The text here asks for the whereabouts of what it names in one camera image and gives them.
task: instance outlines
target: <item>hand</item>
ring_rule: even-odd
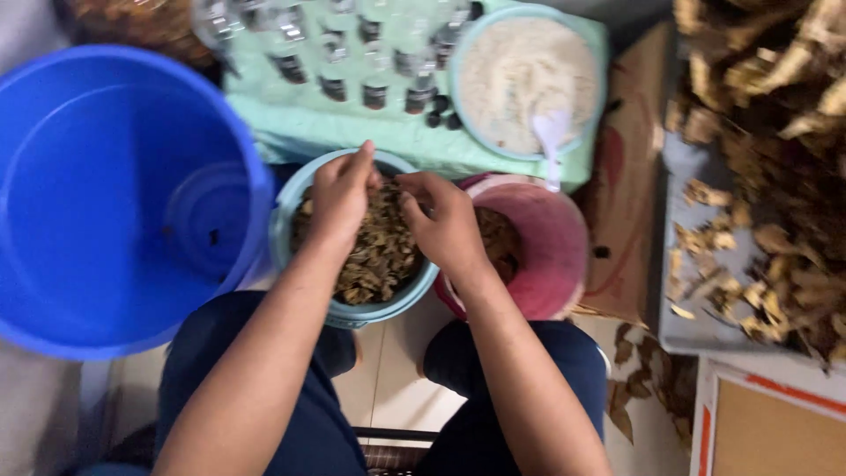
[[[432,172],[397,175],[395,179],[404,190],[400,204],[417,245],[451,280],[491,266],[467,193]],[[418,202],[431,208],[430,216]]]
[[[375,150],[367,140],[358,152],[334,158],[315,172],[308,241],[331,241],[346,251],[344,256],[353,251],[367,213],[367,191],[382,188],[382,177],[373,167]]]

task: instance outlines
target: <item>white rice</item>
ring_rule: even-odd
[[[516,153],[541,144],[531,115],[572,109],[564,143],[578,136],[596,108],[596,61],[585,40],[550,19],[514,18],[485,29],[464,56],[461,104],[490,142]]]

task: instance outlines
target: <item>pink bucket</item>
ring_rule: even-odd
[[[530,321],[564,318],[585,291],[588,233],[585,219],[569,196],[551,193],[543,180],[525,175],[488,174],[462,187],[473,205],[507,216],[523,241],[523,260],[508,293]],[[435,281],[438,297],[461,319],[464,304],[449,278]]]

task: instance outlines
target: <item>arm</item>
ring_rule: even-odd
[[[309,235],[179,414],[155,476],[264,473],[299,396],[332,290],[379,186],[373,144],[318,169]]]
[[[427,172],[398,180],[420,249],[450,277],[467,309],[497,419],[520,471],[610,475],[585,409],[488,261],[470,197]],[[417,202],[432,208],[431,218]]]

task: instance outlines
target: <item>brown cardboard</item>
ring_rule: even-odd
[[[577,313],[643,324],[669,32],[656,26],[611,64],[594,174],[580,191],[594,253]]]
[[[846,423],[720,380],[712,476],[842,476]]]

